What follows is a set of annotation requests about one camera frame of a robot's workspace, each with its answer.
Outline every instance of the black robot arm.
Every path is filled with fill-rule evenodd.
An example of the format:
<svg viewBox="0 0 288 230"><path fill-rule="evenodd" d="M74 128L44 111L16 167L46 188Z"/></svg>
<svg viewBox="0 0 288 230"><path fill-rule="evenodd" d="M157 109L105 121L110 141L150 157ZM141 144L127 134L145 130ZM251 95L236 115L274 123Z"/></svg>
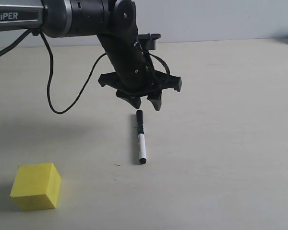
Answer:
<svg viewBox="0 0 288 230"><path fill-rule="evenodd" d="M147 96L159 111L163 89L180 92L181 78L170 75L151 55L159 34L138 35L136 6L131 0L0 0L0 31L38 29L49 37L97 35L115 72L102 74L101 86L140 108ZM156 71L151 56L165 67Z"/></svg>

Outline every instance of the marker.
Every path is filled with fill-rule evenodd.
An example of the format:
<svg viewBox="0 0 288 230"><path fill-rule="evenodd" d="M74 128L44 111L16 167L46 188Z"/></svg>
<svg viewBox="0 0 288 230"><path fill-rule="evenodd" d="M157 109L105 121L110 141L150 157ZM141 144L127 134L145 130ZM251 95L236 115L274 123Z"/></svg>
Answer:
<svg viewBox="0 0 288 230"><path fill-rule="evenodd" d="M146 164L147 155L146 155L146 146L145 146L145 135L144 135L144 126L143 126L143 111L138 110L136 112L136 120L138 123L138 139L139 139L139 159L140 164Z"/></svg>

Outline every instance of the small object in corner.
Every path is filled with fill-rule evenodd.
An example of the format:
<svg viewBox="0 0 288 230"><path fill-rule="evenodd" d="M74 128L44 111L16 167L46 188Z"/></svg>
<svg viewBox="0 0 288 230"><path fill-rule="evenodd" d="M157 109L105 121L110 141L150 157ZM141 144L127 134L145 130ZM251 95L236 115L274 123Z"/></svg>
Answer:
<svg viewBox="0 0 288 230"><path fill-rule="evenodd" d="M11 199L22 211L57 206L61 177L53 163L22 165L11 191Z"/></svg>
<svg viewBox="0 0 288 230"><path fill-rule="evenodd" d="M138 128L140 164L146 164L147 155L146 155L145 135L144 135L144 126L143 126L143 111L142 110L138 110L136 112L136 120L138 123L137 128Z"/></svg>

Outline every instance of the white wall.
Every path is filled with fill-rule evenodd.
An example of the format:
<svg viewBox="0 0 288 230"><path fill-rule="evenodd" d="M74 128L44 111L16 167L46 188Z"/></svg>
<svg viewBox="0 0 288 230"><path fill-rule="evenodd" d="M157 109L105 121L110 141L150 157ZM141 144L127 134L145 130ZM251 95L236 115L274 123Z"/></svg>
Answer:
<svg viewBox="0 0 288 230"><path fill-rule="evenodd" d="M163 42L288 36L288 0L135 0L141 33L158 32ZM0 33L0 47L17 32ZM53 46L94 45L95 37L51 39ZM22 46L42 46L29 37Z"/></svg>

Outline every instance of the yellow foam block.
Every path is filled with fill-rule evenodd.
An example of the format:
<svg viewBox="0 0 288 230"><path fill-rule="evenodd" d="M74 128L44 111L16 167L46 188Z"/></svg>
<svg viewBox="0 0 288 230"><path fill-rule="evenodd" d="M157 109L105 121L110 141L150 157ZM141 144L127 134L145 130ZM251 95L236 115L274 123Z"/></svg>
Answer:
<svg viewBox="0 0 288 230"><path fill-rule="evenodd" d="M23 211L56 208L61 177L53 163L19 167L11 199Z"/></svg>

